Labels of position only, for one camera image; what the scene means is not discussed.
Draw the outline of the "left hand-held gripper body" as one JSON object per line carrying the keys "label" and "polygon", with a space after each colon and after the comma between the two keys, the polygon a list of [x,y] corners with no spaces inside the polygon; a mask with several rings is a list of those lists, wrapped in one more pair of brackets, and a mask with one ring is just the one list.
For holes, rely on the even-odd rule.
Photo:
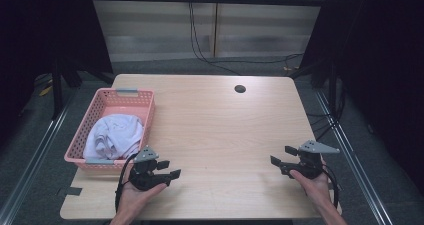
{"label": "left hand-held gripper body", "polygon": [[159,155],[146,145],[138,153],[132,154],[129,159],[133,162],[128,181],[138,190],[149,190],[156,185],[170,185],[172,179],[168,174],[155,174]]}

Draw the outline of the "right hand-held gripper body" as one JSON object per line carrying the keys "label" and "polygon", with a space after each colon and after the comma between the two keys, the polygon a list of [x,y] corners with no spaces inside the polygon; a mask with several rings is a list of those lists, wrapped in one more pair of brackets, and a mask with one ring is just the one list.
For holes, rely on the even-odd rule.
{"label": "right hand-held gripper body", "polygon": [[290,175],[291,170],[300,172],[308,179],[317,178],[322,173],[322,155],[337,154],[340,152],[337,148],[313,140],[306,141],[296,149],[298,150],[297,157],[300,161],[297,164],[282,162],[279,167],[281,173],[287,175],[289,178],[293,178]]}

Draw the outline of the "white printed towel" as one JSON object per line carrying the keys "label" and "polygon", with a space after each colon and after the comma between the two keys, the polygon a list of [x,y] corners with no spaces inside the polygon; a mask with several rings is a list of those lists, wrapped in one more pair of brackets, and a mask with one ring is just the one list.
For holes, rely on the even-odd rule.
{"label": "white printed towel", "polygon": [[88,134],[85,159],[127,159],[139,151],[144,126],[139,117],[111,114],[99,119]]}

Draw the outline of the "pink plastic basket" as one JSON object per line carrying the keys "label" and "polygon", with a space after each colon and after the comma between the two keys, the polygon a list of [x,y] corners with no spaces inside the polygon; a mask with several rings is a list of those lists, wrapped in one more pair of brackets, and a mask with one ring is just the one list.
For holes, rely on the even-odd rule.
{"label": "pink plastic basket", "polygon": [[137,116],[141,120],[143,131],[138,149],[148,144],[154,117],[154,92],[140,89],[100,88],[96,91],[80,125],[64,155],[67,162],[85,170],[120,170],[126,159],[99,160],[86,159],[83,156],[86,141],[95,123],[111,114]]}

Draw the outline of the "person's right hand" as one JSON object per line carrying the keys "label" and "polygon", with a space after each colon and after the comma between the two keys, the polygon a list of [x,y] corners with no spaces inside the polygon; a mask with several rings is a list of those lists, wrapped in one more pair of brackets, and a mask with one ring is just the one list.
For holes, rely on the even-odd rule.
{"label": "person's right hand", "polygon": [[290,175],[302,186],[307,197],[317,208],[332,207],[329,193],[328,178],[325,174],[320,174],[315,179],[308,179],[300,172],[291,170]]}

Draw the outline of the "person's left hand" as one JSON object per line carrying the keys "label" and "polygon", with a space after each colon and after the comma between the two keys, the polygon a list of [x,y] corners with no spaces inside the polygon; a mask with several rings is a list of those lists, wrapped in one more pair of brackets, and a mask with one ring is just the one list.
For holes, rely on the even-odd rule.
{"label": "person's left hand", "polygon": [[147,203],[166,188],[166,184],[159,184],[147,191],[140,191],[131,183],[127,183],[123,187],[116,215],[128,216],[134,220]]}

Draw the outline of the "black curtain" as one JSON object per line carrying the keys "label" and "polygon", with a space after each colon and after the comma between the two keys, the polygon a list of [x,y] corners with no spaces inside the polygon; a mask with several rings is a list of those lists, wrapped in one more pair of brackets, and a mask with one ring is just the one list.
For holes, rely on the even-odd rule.
{"label": "black curtain", "polygon": [[340,77],[424,195],[424,0],[324,0],[301,67]]}
{"label": "black curtain", "polygon": [[77,72],[113,71],[91,0],[0,0],[0,148],[41,74],[61,73],[71,86]]}

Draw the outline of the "black stand leg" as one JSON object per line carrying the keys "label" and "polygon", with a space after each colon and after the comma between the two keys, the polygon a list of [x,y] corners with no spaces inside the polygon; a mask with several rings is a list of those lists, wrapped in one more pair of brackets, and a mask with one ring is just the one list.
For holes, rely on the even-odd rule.
{"label": "black stand leg", "polygon": [[61,71],[57,60],[52,64],[52,89],[54,100],[52,119],[56,120],[63,109]]}

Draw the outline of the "metal floor rail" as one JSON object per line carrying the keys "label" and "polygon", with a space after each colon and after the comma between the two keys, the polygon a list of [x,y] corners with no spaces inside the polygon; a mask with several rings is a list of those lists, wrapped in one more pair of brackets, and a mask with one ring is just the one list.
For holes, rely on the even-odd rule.
{"label": "metal floor rail", "polygon": [[11,225],[53,140],[65,120],[76,91],[65,94],[59,112],[53,97],[33,97],[0,156],[0,225]]}
{"label": "metal floor rail", "polygon": [[360,163],[349,139],[347,138],[341,124],[329,114],[329,101],[322,90],[316,92],[317,100],[321,109],[326,114],[331,130],[336,137],[342,153],[344,154],[347,163],[352,170],[352,173],[358,182],[358,185],[369,205],[377,223],[379,225],[394,225],[389,213],[382,202],[380,196],[372,185],[368,175],[366,174],[362,164]]}

